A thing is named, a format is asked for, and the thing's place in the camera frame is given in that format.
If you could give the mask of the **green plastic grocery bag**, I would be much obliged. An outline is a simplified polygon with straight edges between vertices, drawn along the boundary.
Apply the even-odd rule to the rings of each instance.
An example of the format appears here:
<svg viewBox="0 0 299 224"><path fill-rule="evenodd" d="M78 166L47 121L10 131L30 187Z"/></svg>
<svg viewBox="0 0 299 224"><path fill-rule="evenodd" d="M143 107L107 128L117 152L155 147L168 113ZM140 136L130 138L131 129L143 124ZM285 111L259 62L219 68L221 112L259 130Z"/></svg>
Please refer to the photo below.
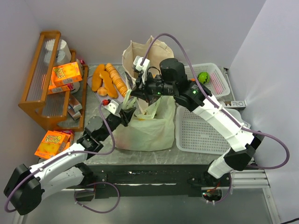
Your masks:
<svg viewBox="0 0 299 224"><path fill-rule="evenodd" d="M123 109L137 106L128 126L118 126L114 139L118 149L131 151L159 151L168 149L174 142L175 100L171 96L161 96L146 110L140 111L140 103L128 90L123 100Z"/></svg>

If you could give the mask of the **beige canvas tote bag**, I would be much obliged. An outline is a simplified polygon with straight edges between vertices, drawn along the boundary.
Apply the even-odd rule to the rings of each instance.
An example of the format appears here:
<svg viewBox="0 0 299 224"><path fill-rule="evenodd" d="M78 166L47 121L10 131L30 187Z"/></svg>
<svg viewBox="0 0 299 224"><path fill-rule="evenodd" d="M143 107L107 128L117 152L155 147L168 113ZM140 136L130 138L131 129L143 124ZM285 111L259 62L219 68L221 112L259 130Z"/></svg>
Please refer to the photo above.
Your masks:
<svg viewBox="0 0 299 224"><path fill-rule="evenodd" d="M132 89L137 79L137 73L133 71L133 62L137 56L144 56L150 43L154 37L150 37L145 44L130 42L130 45L122 54L122 66L126 72L126 85L129 89ZM164 42L156 40L151 47L147 59L150 60L150 65L156 68L162 60L167 58L173 58L174 54L172 49ZM130 97L126 106L134 104L137 107L135 115L141 119L160 119L162 117L174 117L175 114L175 101L171 97L161 97L155 100L153 104L149 104L142 99L136 97Z"/></svg>

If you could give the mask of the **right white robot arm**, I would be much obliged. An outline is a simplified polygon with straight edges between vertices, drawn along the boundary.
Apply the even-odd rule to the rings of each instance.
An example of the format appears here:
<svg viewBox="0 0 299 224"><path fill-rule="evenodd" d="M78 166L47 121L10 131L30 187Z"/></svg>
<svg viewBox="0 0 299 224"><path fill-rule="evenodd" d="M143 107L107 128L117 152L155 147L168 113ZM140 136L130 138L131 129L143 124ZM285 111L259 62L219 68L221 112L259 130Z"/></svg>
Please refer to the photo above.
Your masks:
<svg viewBox="0 0 299 224"><path fill-rule="evenodd" d="M138 77L132 95L150 102L160 96L172 96L175 102L209 123L230 144L230 149L211 162L207 176L215 179L233 170L246 168L263 136L242 130L243 124L232 121L231 114L222 107L208 88L189 80L184 65L175 58L160 63L160 74L152 76L150 61L137 56L133 68Z"/></svg>

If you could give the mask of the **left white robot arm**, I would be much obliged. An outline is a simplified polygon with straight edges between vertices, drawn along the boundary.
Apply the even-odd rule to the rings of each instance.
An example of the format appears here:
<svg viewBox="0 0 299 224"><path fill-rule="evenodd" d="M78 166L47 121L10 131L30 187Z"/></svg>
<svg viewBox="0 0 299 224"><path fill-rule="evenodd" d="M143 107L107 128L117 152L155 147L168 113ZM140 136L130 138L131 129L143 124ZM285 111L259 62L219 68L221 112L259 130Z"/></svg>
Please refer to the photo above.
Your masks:
<svg viewBox="0 0 299 224"><path fill-rule="evenodd" d="M102 153L102 142L108 137L115 140L112 132L119 125L128 126L136 110L135 107L118 109L112 105L104 108L110 114L106 118L103 114L93 117L84 134L68 149L41 163L30 167L21 164L14 169L4 189L5 212L26 215L48 196L67 187L82 185L92 177L84 162L95 155L111 154L115 146Z"/></svg>

